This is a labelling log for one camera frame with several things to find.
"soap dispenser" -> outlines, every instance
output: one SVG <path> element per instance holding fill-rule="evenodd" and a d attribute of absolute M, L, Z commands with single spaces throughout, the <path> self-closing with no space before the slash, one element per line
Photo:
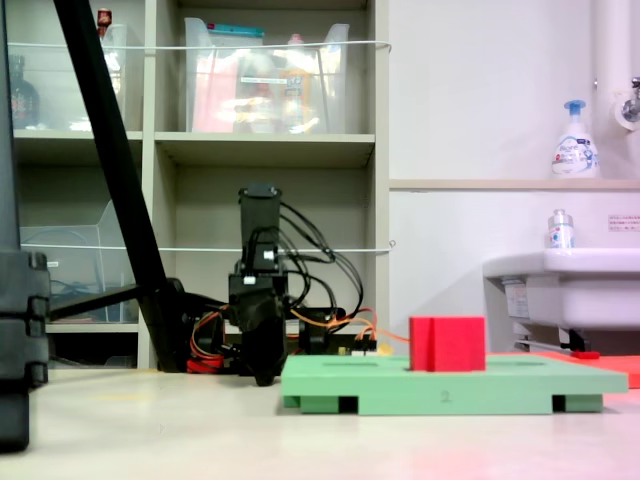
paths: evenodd
<path fill-rule="evenodd" d="M 593 138 L 582 123 L 580 111 L 586 106 L 582 100 L 564 104 L 570 121 L 556 148 L 551 163 L 553 178 L 599 178 L 600 161 Z"/>

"white sink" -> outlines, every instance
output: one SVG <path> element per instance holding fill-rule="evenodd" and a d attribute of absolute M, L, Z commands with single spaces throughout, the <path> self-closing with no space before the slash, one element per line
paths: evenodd
<path fill-rule="evenodd" d="M 548 249 L 484 264 L 519 323 L 640 330 L 640 249 Z"/>

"blue pump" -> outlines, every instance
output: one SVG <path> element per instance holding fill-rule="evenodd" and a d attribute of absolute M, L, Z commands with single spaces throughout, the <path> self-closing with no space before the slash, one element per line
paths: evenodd
<path fill-rule="evenodd" d="M 569 115 L 572 117 L 580 117 L 580 111 L 586 106 L 583 100 L 571 100 L 564 104 L 564 108 L 569 110 Z"/>

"faucet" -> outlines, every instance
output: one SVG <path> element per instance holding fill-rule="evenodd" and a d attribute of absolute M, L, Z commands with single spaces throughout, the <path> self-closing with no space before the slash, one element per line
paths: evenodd
<path fill-rule="evenodd" d="M 633 77 L 631 86 L 633 87 L 634 98 L 624 102 L 622 116 L 627 122 L 635 123 L 640 121 L 640 77 Z"/>

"red mat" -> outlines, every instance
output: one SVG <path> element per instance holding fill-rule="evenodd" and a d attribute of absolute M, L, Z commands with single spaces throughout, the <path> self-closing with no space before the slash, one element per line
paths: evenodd
<path fill-rule="evenodd" d="M 640 388 L 640 355 L 600 357 L 596 360 L 580 360 L 556 352 L 536 352 L 532 353 L 532 355 L 541 355 L 554 360 L 563 360 L 589 367 L 602 368 L 603 370 L 626 373 L 629 377 L 629 388 Z"/>

